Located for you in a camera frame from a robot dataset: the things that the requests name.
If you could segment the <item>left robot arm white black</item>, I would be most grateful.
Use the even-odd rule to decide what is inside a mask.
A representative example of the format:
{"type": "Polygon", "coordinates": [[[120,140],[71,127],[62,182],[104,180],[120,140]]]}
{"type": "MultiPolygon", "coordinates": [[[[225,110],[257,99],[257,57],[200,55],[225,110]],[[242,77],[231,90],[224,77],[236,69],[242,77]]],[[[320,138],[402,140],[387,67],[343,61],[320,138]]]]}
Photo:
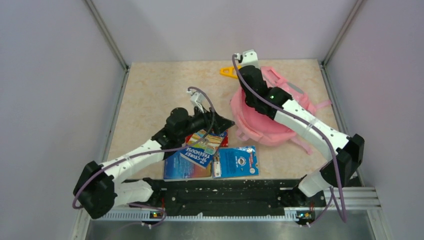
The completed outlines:
{"type": "Polygon", "coordinates": [[[233,120],[212,109],[195,107],[193,115],[183,107],[173,109],[164,127],[138,148],[107,162],[87,163],[74,187],[72,207],[85,209],[92,219],[99,219],[117,206],[136,202],[156,206],[161,198],[159,191],[144,180],[126,180],[181,150],[187,136],[200,130],[221,134],[234,125],[233,120]]]}

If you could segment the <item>91-storey treehouse blue book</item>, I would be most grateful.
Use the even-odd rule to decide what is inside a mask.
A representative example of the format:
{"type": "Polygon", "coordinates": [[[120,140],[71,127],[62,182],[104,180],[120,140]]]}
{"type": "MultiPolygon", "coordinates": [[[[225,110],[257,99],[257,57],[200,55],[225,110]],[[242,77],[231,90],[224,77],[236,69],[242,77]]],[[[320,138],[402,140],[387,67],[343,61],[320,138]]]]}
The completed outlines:
{"type": "Polygon", "coordinates": [[[210,133],[207,136],[206,130],[200,130],[192,134],[187,147],[180,151],[180,156],[188,161],[206,168],[214,158],[215,153],[220,148],[224,139],[224,133],[210,133]]]}

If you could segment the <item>pink student backpack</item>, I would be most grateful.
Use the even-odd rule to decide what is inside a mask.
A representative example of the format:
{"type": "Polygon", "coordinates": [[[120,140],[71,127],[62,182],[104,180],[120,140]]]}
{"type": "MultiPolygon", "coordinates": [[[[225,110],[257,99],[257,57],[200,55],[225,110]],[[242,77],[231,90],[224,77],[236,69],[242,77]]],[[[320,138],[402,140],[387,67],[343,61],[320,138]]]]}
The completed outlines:
{"type": "MultiPolygon", "coordinates": [[[[307,93],[286,80],[271,66],[262,66],[261,72],[267,86],[279,87],[285,90],[312,115],[315,115],[319,109],[332,104],[329,99],[315,105],[312,104],[307,93]]],[[[313,153],[309,144],[301,141],[296,132],[256,112],[254,108],[247,106],[245,99],[246,96],[240,87],[230,100],[231,112],[237,126],[236,136],[239,140],[253,140],[259,144],[271,147],[292,141],[301,146],[308,155],[313,153]]]]}

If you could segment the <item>red 156-storey treehouse book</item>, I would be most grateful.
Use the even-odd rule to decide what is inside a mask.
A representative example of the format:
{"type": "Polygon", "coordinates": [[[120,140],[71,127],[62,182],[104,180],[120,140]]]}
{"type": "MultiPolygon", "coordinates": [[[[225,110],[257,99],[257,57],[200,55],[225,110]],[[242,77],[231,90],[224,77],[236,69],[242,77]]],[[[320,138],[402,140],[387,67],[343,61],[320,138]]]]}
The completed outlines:
{"type": "MultiPolygon", "coordinates": [[[[189,142],[189,140],[190,140],[191,137],[192,137],[192,134],[189,135],[189,136],[187,136],[185,138],[185,143],[186,144],[189,142]]],[[[224,138],[223,138],[223,140],[222,140],[222,142],[220,144],[220,147],[226,148],[228,146],[229,146],[229,131],[226,130],[225,133],[224,133],[224,138]]]]}

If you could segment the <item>light blue paperback book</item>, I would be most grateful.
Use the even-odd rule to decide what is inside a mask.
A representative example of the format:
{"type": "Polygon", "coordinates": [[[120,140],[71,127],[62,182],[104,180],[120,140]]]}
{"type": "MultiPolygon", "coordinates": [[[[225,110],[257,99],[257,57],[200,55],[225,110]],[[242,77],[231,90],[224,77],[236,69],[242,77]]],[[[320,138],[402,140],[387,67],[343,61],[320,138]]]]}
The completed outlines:
{"type": "Polygon", "coordinates": [[[220,148],[214,155],[212,170],[213,179],[258,176],[260,171],[256,147],[220,148]]]}

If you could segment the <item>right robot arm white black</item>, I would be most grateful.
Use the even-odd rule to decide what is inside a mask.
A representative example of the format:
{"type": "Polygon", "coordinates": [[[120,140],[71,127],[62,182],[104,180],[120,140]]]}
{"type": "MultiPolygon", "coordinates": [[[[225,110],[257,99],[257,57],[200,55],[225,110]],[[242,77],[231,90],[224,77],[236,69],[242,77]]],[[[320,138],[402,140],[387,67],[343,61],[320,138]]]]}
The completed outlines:
{"type": "Polygon", "coordinates": [[[344,187],[363,161],[364,138],[339,132],[316,118],[316,108],[281,77],[271,85],[253,65],[239,68],[237,77],[240,88],[230,107],[241,140],[275,147],[300,136],[327,160],[294,187],[294,202],[307,206],[318,192],[344,187]]]}

